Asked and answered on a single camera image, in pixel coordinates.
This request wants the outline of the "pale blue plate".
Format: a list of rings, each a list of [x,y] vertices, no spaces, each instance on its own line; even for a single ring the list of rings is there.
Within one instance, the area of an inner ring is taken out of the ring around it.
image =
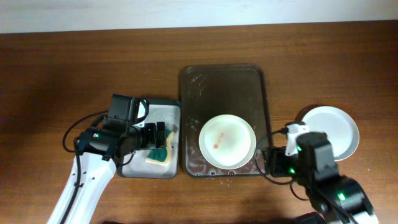
[[[352,156],[359,146],[359,129],[353,118],[343,110],[332,106],[315,106],[303,109],[301,121],[311,131],[327,134],[333,148],[335,161]]]

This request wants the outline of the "cream white plate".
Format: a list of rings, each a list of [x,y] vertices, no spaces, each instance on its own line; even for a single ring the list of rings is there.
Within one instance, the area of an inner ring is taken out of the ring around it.
[[[208,120],[198,137],[198,145],[206,161],[225,170],[246,165],[254,155],[256,143],[256,135],[249,123],[231,114]]]

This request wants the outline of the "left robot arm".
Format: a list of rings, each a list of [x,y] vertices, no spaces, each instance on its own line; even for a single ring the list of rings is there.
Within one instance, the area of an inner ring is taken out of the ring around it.
[[[108,110],[91,114],[94,121],[73,140],[73,167],[49,223],[89,223],[109,181],[137,151],[148,151],[150,161],[169,160],[165,123],[139,126],[149,108],[148,99],[113,95]]]

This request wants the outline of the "green yellow sponge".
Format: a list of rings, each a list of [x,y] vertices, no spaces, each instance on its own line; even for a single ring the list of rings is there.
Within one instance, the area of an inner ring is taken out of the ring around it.
[[[166,146],[160,149],[153,149],[146,157],[146,162],[166,166],[169,164],[172,155],[172,147],[170,142],[174,136],[174,132],[166,129]]]

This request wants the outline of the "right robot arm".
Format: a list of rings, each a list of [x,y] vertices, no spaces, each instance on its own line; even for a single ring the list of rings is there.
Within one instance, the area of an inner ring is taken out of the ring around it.
[[[260,174],[276,185],[296,183],[305,189],[314,212],[292,223],[378,223],[374,208],[362,186],[339,173],[331,142],[325,133],[300,134],[295,140],[297,154],[286,156],[286,147],[256,146],[264,157]]]

